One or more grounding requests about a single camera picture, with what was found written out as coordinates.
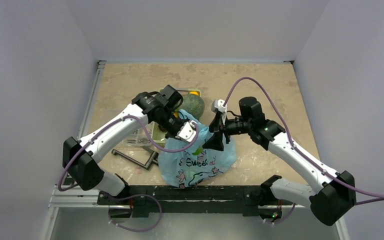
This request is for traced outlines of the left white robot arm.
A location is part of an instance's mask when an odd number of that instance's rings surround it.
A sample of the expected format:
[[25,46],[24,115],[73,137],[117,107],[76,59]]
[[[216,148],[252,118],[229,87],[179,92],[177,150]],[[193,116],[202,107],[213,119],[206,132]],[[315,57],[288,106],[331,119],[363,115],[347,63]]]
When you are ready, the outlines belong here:
[[197,139],[197,123],[188,118],[175,117],[174,110],[183,102],[183,96],[171,85],[161,91],[141,92],[136,95],[127,107],[116,117],[99,129],[80,138],[67,138],[63,143],[63,173],[58,181],[58,190],[69,190],[63,187],[66,175],[74,179],[74,186],[84,191],[96,189],[109,194],[118,205],[129,199],[128,184],[116,174],[112,174],[99,166],[99,162],[122,140],[134,131],[143,129],[152,122],[167,131],[166,136],[185,142],[180,148],[182,152],[191,147]]

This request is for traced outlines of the light blue plastic bag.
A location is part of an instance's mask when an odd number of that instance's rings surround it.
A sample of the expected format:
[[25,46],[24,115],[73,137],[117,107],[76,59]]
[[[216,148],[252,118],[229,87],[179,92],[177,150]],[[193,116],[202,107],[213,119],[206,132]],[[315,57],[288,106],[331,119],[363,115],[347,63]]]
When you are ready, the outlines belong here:
[[158,167],[167,185],[188,188],[214,178],[229,170],[237,160],[236,142],[223,139],[224,150],[204,149],[203,144],[212,137],[209,127],[200,123],[190,113],[181,109],[179,117],[197,122],[199,135],[191,147],[182,152],[160,152]]

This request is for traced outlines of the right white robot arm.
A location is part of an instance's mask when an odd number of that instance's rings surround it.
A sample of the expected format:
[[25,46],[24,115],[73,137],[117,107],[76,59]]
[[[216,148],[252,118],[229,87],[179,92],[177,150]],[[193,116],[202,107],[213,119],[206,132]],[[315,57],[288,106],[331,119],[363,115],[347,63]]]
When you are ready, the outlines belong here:
[[233,135],[247,134],[266,151],[276,155],[292,167],[307,182],[291,182],[274,175],[261,184],[261,201],[268,204],[287,200],[309,208],[324,225],[332,226],[356,204],[356,193],[346,187],[355,186],[354,176],[327,166],[288,138],[286,130],[265,117],[260,102],[253,96],[239,101],[240,116],[227,118],[227,104],[222,99],[213,101],[215,117],[209,126],[212,136],[205,149],[222,151]]

